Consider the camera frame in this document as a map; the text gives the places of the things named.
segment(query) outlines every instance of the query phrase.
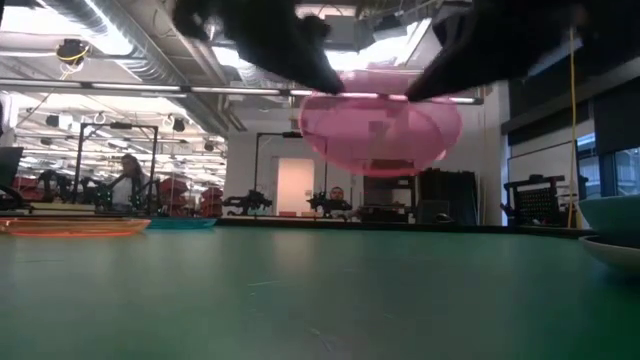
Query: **window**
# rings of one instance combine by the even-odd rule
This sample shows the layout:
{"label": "window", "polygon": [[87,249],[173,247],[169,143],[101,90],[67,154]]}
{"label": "window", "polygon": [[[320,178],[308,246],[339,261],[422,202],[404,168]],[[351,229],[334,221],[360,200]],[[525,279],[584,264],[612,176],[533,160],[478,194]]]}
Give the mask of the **window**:
{"label": "window", "polygon": [[602,196],[600,186],[600,160],[596,154],[596,136],[591,133],[578,138],[578,173],[580,174],[580,199],[596,199]]}
{"label": "window", "polygon": [[640,194],[640,149],[627,149],[615,154],[616,193],[618,195]]}

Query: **gray bowl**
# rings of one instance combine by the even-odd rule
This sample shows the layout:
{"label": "gray bowl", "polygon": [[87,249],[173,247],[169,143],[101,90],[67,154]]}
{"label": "gray bowl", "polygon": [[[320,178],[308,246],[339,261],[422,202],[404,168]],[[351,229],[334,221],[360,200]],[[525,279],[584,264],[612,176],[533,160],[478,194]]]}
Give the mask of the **gray bowl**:
{"label": "gray bowl", "polygon": [[583,200],[579,206],[604,242],[640,248],[640,195]]}
{"label": "gray bowl", "polygon": [[580,238],[589,254],[611,269],[628,275],[640,275],[640,249],[603,243],[599,236]]}

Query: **teal tray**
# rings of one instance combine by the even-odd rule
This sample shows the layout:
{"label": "teal tray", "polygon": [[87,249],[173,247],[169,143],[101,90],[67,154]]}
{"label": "teal tray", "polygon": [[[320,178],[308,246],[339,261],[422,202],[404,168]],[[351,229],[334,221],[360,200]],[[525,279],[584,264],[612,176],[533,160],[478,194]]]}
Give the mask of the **teal tray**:
{"label": "teal tray", "polygon": [[204,218],[151,218],[147,230],[203,230],[211,229],[217,219]]}

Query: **orange tray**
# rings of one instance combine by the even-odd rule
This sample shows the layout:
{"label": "orange tray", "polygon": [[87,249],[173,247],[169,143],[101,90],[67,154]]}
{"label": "orange tray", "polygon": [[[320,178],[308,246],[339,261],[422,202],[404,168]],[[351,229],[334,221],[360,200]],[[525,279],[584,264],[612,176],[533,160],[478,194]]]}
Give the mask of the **orange tray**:
{"label": "orange tray", "polygon": [[10,218],[0,220],[0,232],[37,237],[127,236],[143,231],[149,219]]}

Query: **green table surface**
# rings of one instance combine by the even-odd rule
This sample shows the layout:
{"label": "green table surface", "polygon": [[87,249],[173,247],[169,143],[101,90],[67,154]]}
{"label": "green table surface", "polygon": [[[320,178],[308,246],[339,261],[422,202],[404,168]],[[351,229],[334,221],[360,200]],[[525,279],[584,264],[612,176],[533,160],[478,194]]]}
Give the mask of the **green table surface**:
{"label": "green table surface", "polygon": [[575,240],[216,228],[0,237],[0,359],[640,359]]}

